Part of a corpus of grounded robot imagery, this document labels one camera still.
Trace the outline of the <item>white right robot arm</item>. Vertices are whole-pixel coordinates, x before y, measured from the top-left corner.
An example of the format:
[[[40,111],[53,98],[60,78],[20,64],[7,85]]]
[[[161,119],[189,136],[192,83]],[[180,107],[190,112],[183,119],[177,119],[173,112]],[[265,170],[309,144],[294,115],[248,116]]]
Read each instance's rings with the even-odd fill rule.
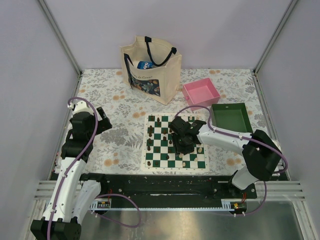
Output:
[[[268,182],[282,158],[280,149],[262,130],[236,132],[211,126],[209,122],[195,120],[189,123],[176,116],[168,128],[172,131],[175,152],[190,154],[194,145],[216,146],[232,151],[244,158],[245,166],[237,170],[229,180],[228,194],[239,198],[246,188],[258,181]]]

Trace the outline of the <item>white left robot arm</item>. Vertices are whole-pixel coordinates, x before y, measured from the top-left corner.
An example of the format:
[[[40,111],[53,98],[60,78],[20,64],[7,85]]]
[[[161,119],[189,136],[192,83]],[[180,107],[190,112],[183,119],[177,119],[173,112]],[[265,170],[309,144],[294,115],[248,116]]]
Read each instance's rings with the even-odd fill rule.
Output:
[[[109,186],[103,177],[94,175],[84,181],[79,193],[78,182],[93,150],[96,135],[112,128],[102,107],[96,109],[101,120],[87,106],[76,105],[61,148],[61,166],[51,199],[40,220],[33,220],[30,231],[37,240],[78,240],[82,220],[95,197],[107,195]]]

